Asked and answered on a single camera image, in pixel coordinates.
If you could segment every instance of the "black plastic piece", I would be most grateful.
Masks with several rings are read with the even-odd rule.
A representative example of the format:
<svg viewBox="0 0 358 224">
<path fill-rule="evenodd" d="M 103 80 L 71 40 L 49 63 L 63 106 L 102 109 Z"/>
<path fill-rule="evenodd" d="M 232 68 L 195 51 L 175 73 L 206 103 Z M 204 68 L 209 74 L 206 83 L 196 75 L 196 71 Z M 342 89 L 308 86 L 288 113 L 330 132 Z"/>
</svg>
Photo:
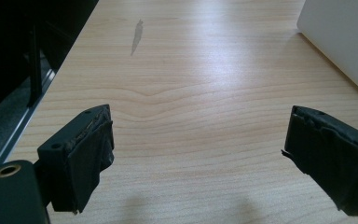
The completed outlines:
<svg viewBox="0 0 358 224">
<path fill-rule="evenodd" d="M 295 105 L 282 154 L 310 175 L 338 210 L 358 216 L 358 130 Z"/>
<path fill-rule="evenodd" d="M 109 105 L 84 111 L 37 150 L 55 211 L 82 212 L 114 159 Z"/>
<path fill-rule="evenodd" d="M 30 33 L 30 67 L 32 73 L 30 75 L 31 94 L 28 106 L 31 107 L 42 95 L 42 70 L 40 62 L 40 48 L 39 48 L 39 32 L 38 26 L 33 24 L 32 32 Z"/>
<path fill-rule="evenodd" d="M 49 223 L 29 161 L 0 166 L 0 223 Z"/>
<path fill-rule="evenodd" d="M 82 212 L 114 160 L 109 105 L 88 109 L 38 150 L 39 161 L 0 165 L 0 223 L 49 223 L 46 206 Z"/>
</svg>

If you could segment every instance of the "white object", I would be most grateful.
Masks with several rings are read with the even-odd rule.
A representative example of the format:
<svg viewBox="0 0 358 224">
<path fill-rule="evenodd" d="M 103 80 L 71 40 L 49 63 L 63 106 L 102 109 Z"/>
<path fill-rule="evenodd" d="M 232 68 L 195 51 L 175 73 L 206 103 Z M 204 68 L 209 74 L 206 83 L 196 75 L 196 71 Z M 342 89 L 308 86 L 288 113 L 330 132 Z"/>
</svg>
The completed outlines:
<svg viewBox="0 0 358 224">
<path fill-rule="evenodd" d="M 306 0 L 297 27 L 358 85 L 358 0 Z"/>
</svg>

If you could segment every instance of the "light wood surface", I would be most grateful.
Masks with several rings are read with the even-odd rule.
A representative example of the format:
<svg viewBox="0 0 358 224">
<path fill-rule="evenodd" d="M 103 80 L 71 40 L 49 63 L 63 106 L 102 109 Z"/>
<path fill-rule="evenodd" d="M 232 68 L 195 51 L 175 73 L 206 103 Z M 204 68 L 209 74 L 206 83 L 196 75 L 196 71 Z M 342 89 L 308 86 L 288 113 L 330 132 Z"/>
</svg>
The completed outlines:
<svg viewBox="0 0 358 224">
<path fill-rule="evenodd" d="M 303 4 L 100 0 L 9 158 L 111 105 L 115 162 L 52 223 L 358 223 L 281 155 L 292 105 L 358 129 L 358 88 L 298 32 Z"/>
</svg>

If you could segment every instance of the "black object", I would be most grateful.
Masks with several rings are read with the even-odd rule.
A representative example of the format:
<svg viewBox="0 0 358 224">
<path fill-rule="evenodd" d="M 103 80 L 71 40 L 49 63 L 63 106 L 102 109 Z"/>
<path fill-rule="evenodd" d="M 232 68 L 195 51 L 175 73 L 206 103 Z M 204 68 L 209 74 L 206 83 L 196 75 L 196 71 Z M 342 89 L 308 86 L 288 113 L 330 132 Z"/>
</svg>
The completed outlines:
<svg viewBox="0 0 358 224">
<path fill-rule="evenodd" d="M 42 95 L 40 52 L 61 68 L 98 0 L 0 0 L 0 103 L 29 77 L 33 106 Z"/>
<path fill-rule="evenodd" d="M 295 105 L 282 154 L 310 175 L 338 210 L 358 216 L 358 130 Z"/>
<path fill-rule="evenodd" d="M 88 109 L 38 150 L 39 161 L 0 165 L 0 223 L 49 223 L 46 206 L 82 212 L 114 160 L 109 105 Z"/>
</svg>

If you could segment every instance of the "brass grommet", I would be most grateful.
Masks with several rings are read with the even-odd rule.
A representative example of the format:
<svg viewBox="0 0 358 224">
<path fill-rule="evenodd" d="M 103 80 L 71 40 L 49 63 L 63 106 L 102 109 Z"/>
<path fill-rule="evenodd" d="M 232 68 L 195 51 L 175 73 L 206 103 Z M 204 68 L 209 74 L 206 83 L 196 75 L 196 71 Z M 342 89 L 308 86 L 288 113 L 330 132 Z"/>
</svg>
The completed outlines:
<svg viewBox="0 0 358 224">
<path fill-rule="evenodd" d="M 18 164 L 10 164 L 0 169 L 0 178 L 8 177 L 16 174 L 21 169 Z"/>
</svg>

